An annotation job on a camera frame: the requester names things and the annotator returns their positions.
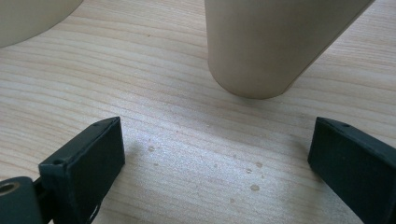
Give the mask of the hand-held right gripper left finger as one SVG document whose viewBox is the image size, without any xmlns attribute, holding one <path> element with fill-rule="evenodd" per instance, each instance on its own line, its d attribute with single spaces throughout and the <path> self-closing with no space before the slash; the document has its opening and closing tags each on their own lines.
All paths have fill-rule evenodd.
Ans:
<svg viewBox="0 0 396 224">
<path fill-rule="evenodd" d="M 120 118 L 90 125 L 38 165 L 54 193 L 55 224 L 91 224 L 125 164 Z"/>
</svg>

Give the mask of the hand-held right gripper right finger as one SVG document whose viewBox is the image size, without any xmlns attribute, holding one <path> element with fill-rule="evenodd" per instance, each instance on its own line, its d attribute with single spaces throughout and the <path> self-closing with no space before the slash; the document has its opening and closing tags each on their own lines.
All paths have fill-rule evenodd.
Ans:
<svg viewBox="0 0 396 224">
<path fill-rule="evenodd" d="M 396 224 L 396 148 L 318 117 L 308 163 L 364 224 Z"/>
</svg>

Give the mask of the beige cup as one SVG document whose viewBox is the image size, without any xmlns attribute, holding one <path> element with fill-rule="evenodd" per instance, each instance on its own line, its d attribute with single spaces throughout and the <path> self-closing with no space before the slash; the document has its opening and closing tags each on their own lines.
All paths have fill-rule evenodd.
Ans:
<svg viewBox="0 0 396 224">
<path fill-rule="evenodd" d="M 276 97 L 374 1 L 205 0 L 209 71 L 235 95 Z"/>
</svg>

